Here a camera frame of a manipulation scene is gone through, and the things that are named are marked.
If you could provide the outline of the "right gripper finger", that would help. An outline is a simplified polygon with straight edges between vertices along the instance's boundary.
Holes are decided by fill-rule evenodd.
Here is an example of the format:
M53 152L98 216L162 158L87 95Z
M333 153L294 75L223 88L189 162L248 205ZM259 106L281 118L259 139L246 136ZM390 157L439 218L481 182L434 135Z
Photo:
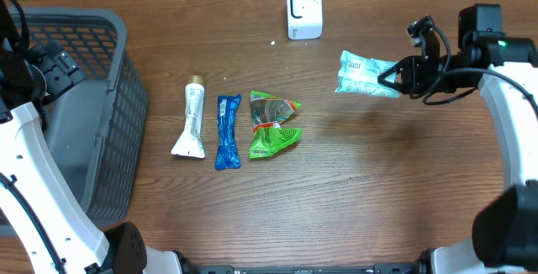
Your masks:
M400 61L384 61L378 60L377 66L379 68L378 78L382 80L396 80L398 69L405 64L406 60Z
M406 87L400 81L399 74L382 74L377 77L377 82L385 87L393 89L398 93L406 93Z

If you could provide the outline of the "teal white snack packet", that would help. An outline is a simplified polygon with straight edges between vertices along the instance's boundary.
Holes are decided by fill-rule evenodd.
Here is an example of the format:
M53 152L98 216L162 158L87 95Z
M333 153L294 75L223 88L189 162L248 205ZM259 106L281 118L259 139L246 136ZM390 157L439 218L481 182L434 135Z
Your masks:
M360 93L374 97L400 97L398 91L377 81L377 78L392 68L395 62L365 58L343 50L340 63L338 87L335 92Z

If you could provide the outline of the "green clear snack bag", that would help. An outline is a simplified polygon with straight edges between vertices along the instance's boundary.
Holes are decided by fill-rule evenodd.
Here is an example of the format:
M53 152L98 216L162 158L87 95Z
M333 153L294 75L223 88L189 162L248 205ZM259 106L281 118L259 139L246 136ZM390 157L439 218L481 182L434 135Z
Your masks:
M282 125L302 107L301 103L258 91L251 91L250 102L253 123L251 159L273 156L300 139L303 133L300 128L283 128Z

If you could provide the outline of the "white tube with gold cap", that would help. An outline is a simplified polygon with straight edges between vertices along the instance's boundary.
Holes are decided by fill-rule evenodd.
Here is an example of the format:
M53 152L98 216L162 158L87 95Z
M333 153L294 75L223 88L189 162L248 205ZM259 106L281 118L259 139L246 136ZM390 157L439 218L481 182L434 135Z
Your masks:
M201 139L204 97L204 79L199 75L190 76L185 86L184 129L171 149L172 155L196 159L205 157Z

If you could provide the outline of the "blue snack packet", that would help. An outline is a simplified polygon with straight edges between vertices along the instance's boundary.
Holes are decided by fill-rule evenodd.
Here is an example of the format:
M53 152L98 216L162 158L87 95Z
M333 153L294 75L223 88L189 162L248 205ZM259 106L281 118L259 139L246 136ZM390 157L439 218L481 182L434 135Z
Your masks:
M215 160L215 169L237 169L241 162L235 142L236 112L242 96L219 96L218 98L218 132L219 147Z

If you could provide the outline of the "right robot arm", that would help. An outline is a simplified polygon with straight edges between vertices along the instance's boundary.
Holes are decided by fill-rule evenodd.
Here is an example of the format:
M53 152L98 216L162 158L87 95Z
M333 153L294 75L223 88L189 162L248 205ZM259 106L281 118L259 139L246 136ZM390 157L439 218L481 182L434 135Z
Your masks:
M420 55L378 76L380 84L426 105L436 93L453 102L479 92L487 104L504 163L504 191L472 224L469 239L428 249L417 273L514 273L537 270L537 49L503 30L498 4L474 4L458 15L458 48L431 16L407 33Z

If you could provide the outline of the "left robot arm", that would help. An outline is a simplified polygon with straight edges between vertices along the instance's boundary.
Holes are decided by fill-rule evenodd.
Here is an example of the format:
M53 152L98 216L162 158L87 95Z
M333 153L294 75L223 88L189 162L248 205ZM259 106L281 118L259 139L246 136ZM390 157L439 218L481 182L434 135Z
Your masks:
M188 272L177 251L145 245L130 222L100 230L84 213L45 143L43 107L86 74L60 47L29 45L29 27L1 6L1 210L37 273Z

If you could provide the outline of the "white barcode scanner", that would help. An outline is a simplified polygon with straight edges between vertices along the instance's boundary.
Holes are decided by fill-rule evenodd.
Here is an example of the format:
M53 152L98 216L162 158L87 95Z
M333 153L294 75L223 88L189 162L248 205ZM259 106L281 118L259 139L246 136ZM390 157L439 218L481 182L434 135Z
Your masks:
M322 0L287 0L287 35L291 40L315 40L323 32Z

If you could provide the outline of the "grey plastic mesh basket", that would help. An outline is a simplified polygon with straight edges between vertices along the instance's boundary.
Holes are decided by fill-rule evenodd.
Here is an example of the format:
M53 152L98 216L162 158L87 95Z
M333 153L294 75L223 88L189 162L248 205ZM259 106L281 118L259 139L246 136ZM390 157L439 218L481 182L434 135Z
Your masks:
M24 14L31 43L56 41L86 75L45 106L45 141L88 218L114 225L129 210L148 110L126 26L106 9L26 7Z

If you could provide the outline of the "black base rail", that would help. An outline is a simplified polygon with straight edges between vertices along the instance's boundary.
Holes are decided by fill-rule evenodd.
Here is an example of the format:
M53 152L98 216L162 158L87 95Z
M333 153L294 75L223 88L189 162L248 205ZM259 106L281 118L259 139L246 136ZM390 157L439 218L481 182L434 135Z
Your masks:
M416 262L377 263L373 266L197 266L197 274L418 274L427 271Z

